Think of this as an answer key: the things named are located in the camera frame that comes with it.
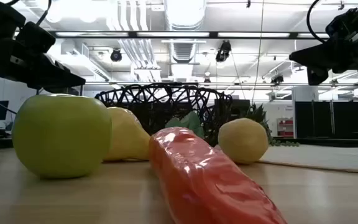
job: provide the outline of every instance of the black wire basket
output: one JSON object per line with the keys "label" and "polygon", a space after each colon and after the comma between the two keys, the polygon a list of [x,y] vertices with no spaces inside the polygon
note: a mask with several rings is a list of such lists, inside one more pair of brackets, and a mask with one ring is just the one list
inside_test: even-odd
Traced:
{"label": "black wire basket", "polygon": [[131,110],[150,135],[163,129],[172,118],[182,119],[195,111],[204,129],[204,139],[211,146],[217,145],[219,129],[228,121],[232,104],[231,95],[180,83],[129,85],[102,91],[95,98],[107,107]]}

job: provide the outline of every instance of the carrot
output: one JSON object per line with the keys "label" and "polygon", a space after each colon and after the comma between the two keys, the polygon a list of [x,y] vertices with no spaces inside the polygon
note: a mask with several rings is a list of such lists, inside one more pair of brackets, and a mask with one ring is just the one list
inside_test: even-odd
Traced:
{"label": "carrot", "polygon": [[286,223],[258,184],[189,129],[163,129],[149,148],[176,224]]}

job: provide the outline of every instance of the white wall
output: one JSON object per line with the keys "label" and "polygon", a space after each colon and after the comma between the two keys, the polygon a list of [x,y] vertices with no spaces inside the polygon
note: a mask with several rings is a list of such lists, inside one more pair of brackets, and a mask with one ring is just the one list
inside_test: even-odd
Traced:
{"label": "white wall", "polygon": [[[17,112],[25,100],[35,94],[36,90],[28,88],[25,83],[0,78],[0,101],[9,100],[10,110]],[[5,127],[5,122],[11,122],[13,119],[14,114],[7,112],[6,120],[0,121],[0,128]]]}
{"label": "white wall", "polygon": [[293,105],[291,101],[276,101],[264,103],[264,110],[266,111],[267,124],[272,130],[272,136],[277,137],[277,119],[279,118],[292,118],[294,116]]}

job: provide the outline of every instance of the apple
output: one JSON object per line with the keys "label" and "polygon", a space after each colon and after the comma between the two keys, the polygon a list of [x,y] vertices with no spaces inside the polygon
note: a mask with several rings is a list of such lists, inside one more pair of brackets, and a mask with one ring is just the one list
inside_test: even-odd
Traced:
{"label": "apple", "polygon": [[26,168],[44,178],[90,174],[108,153],[111,117],[94,98],[37,95],[17,113],[12,140]]}

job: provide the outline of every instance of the wooden table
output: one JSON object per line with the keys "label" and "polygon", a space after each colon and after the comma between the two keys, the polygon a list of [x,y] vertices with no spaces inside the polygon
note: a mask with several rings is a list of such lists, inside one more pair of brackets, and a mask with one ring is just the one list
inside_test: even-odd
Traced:
{"label": "wooden table", "polygon": [[[288,223],[357,223],[358,174],[254,164],[258,182]],[[172,224],[148,162],[103,164],[89,177],[40,180],[0,150],[0,223]]]}

